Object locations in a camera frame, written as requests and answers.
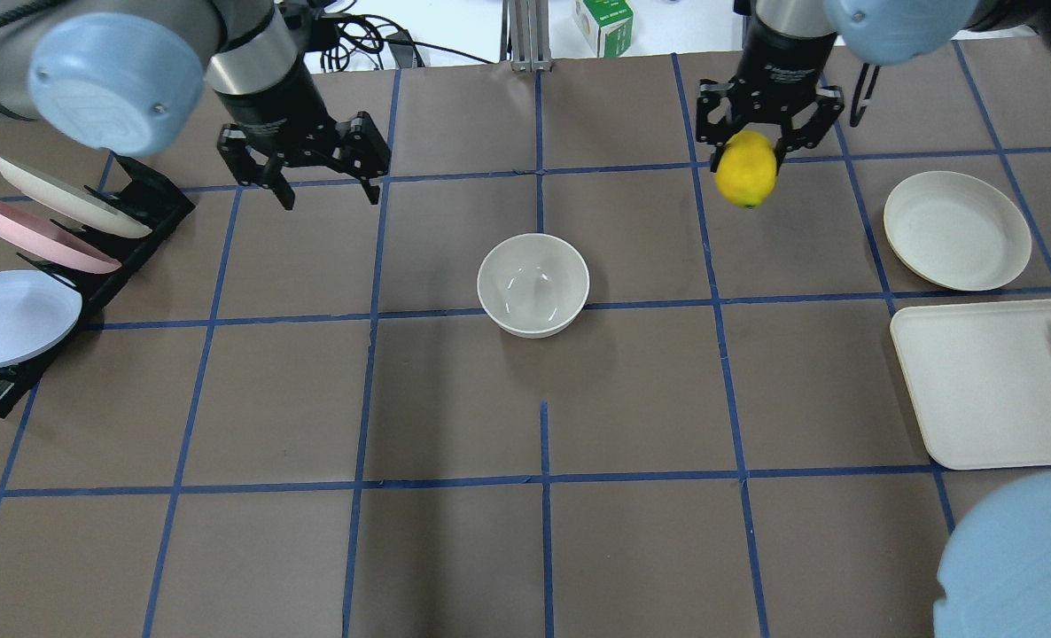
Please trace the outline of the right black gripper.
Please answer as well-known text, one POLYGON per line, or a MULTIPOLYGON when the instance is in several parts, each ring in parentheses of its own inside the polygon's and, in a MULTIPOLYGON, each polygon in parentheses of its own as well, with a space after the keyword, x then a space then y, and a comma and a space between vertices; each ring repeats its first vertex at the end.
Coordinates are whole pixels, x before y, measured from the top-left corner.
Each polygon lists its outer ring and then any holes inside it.
POLYGON ((778 127, 777 171, 790 153, 821 145, 845 109, 841 88, 820 85, 822 70, 821 62, 786 69, 744 59, 731 80, 703 78, 696 98, 696 142, 712 147, 710 173, 719 173, 733 137, 753 125, 778 127))

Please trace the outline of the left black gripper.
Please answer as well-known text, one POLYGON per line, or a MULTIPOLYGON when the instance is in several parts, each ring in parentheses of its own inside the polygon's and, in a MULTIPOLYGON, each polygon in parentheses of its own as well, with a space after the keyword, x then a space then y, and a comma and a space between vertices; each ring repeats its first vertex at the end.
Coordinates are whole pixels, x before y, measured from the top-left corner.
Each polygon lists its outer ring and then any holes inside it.
POLYGON ((285 80, 261 92, 218 92, 231 122, 219 130, 217 149, 238 184, 257 184, 286 211, 296 195, 283 170, 324 167, 353 177, 372 205, 376 179, 389 173, 391 149, 371 114, 335 120, 310 80, 285 80))

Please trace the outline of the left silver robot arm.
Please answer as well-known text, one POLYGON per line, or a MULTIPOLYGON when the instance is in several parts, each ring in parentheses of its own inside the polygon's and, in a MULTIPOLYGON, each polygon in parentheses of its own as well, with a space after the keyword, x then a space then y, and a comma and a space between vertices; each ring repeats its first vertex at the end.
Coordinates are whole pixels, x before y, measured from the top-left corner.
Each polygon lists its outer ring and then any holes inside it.
POLYGON ((236 184, 291 209, 284 171, 323 167, 376 205, 386 138, 370 114, 334 120, 304 62, 335 44, 324 18, 323 1, 0 1, 0 121, 140 158, 172 145, 212 90, 236 184))

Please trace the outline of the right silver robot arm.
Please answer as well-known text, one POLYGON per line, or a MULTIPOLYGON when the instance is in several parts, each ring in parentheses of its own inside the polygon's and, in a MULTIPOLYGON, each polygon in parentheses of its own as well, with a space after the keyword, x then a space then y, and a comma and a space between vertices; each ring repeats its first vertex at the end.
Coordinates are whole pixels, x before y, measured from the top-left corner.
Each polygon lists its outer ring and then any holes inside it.
POLYGON ((845 111, 838 86, 821 85, 838 39, 875 69, 935 52, 966 28, 975 1, 736 1, 742 53, 731 80, 699 85, 695 138, 720 169, 729 141, 751 125, 780 129, 772 151, 816 148, 845 111))

